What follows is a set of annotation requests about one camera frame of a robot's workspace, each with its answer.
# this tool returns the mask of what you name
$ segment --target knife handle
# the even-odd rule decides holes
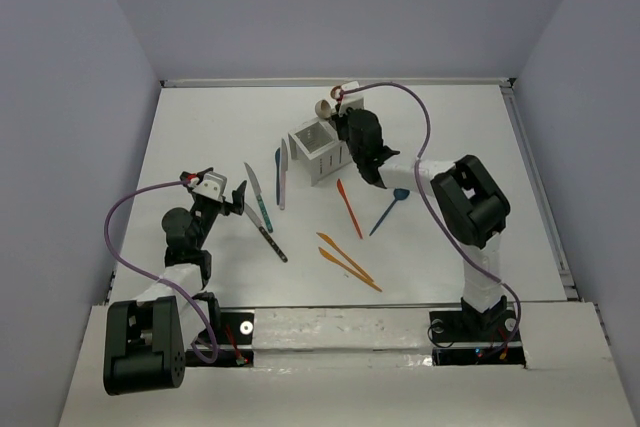
[[[269,214],[267,214],[267,208],[264,205],[261,195],[256,195],[256,199],[258,200],[258,205],[260,206],[260,212],[262,212],[262,218],[264,219],[264,223],[267,224],[267,230],[269,233],[273,232],[273,225],[271,225],[271,219],[269,218]]]
[[[283,170],[280,172],[280,210],[284,210],[284,198],[285,198],[285,185],[287,183],[287,174]]]
[[[275,241],[271,238],[271,236],[267,233],[267,231],[264,230],[264,227],[260,226],[258,227],[258,230],[260,231],[262,236],[265,238],[265,240],[269,242],[269,245],[275,251],[275,253],[278,254],[278,257],[280,257],[280,260],[282,260],[283,262],[287,262],[289,259],[287,259],[287,256],[284,255],[284,252],[280,250],[280,247],[278,247],[278,244],[275,243]]]
[[[280,149],[276,151],[276,204],[280,205]]]

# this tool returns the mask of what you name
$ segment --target black cable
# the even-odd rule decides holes
[[[446,346],[438,344],[435,340],[433,340],[433,337],[431,336],[432,330],[433,330],[433,326],[430,325],[429,328],[427,329],[427,337],[429,338],[429,341],[439,349],[450,349],[451,346],[455,344],[455,342],[451,342],[449,345],[446,345]]]

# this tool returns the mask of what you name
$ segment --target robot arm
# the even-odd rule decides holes
[[[227,202],[227,179],[207,169],[183,172],[193,197],[190,210],[171,209],[162,218],[166,234],[165,270],[134,299],[114,302],[107,313],[103,383],[109,395],[179,387],[185,374],[185,350],[202,331],[202,318],[183,297],[192,297],[220,329],[215,295],[202,292],[211,277],[211,255],[202,246],[222,214],[242,215],[246,181]]]
[[[378,117],[364,108],[361,93],[336,96],[336,90],[357,88],[356,82],[332,91],[338,100],[328,119],[346,142],[362,178],[381,188],[417,191],[416,159],[384,145]],[[434,197],[449,232],[464,253],[485,271],[500,277],[500,233],[510,205],[477,157],[458,161],[423,160],[419,176],[425,193]],[[470,330],[487,331],[506,310],[502,286],[464,263],[462,308]]]

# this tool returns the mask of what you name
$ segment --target orange utensil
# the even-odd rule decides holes
[[[347,259],[347,262],[349,262],[351,265],[353,265],[353,267],[355,267],[355,269],[358,272],[360,272],[363,277],[366,277],[371,282],[373,282],[373,277],[371,277],[369,274],[367,274],[366,270],[364,270],[362,267],[360,267],[356,263],[355,260],[353,260],[351,257],[349,257],[340,247],[338,247],[338,244],[336,244],[331,237],[329,237],[327,234],[323,234],[322,232],[316,232],[316,234],[318,234],[318,237],[320,237],[322,240],[324,240],[327,244],[329,244],[331,247],[333,247],[336,250],[336,252],[338,252],[341,256],[343,256],[345,259]]]
[[[362,232],[360,231],[360,225],[358,225],[358,219],[356,219],[356,216],[353,213],[351,204],[349,204],[349,199],[347,199],[347,193],[344,191],[344,186],[342,185],[342,181],[340,179],[338,179],[338,182],[336,182],[336,186],[338,187],[338,192],[340,192],[344,203],[347,205],[347,210],[349,210],[349,215],[351,216],[351,222],[353,222],[353,226],[356,228],[358,236],[362,239]]]
[[[382,289],[380,287],[378,287],[376,284],[373,283],[373,281],[367,279],[366,277],[364,277],[362,274],[360,274],[359,272],[353,270],[351,267],[349,267],[348,265],[340,262],[338,259],[336,259],[333,255],[331,255],[329,252],[327,252],[326,250],[324,250],[322,247],[318,247],[318,250],[320,251],[320,255],[322,255],[325,259],[327,259],[330,262],[333,262],[336,265],[339,265],[340,267],[342,267],[344,270],[346,270],[347,272],[349,272],[351,275],[353,275],[354,277],[356,277],[357,279],[360,279],[362,282],[364,282],[365,284],[367,284],[369,287],[371,287],[374,290],[377,290],[378,292],[382,292]]]

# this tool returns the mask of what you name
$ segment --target knife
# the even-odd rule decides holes
[[[273,232],[273,226],[271,225],[271,219],[269,219],[269,214],[267,214],[267,208],[264,205],[262,200],[262,189],[260,189],[260,184],[258,183],[258,178],[256,177],[256,173],[253,171],[251,166],[244,163],[245,169],[247,169],[247,175],[249,176],[249,182],[251,183],[251,187],[253,187],[253,192],[256,194],[256,200],[258,201],[258,205],[260,206],[260,212],[262,213],[262,217],[264,218],[264,223],[267,224],[267,230],[269,233]]]
[[[276,204],[280,205],[280,148],[276,150]]]
[[[256,214],[253,211],[253,209],[249,207],[247,204],[244,204],[244,211],[247,213],[247,215],[251,219],[251,222],[253,222],[253,225],[255,225],[258,228],[258,230],[260,231],[262,236],[265,238],[265,240],[269,242],[269,245],[271,246],[271,248],[275,251],[276,254],[278,254],[278,257],[280,257],[280,260],[282,260],[283,262],[287,262],[289,260],[287,259],[287,256],[284,255],[284,252],[280,250],[280,247],[278,247],[278,244],[275,243],[275,241],[271,238],[271,236],[267,233],[267,231],[264,230],[264,227],[262,227],[262,222],[260,221],[260,217],[258,217],[258,214]]]
[[[287,143],[282,139],[280,144],[280,210],[284,210],[285,184],[287,182],[287,170],[289,170],[289,151]]]

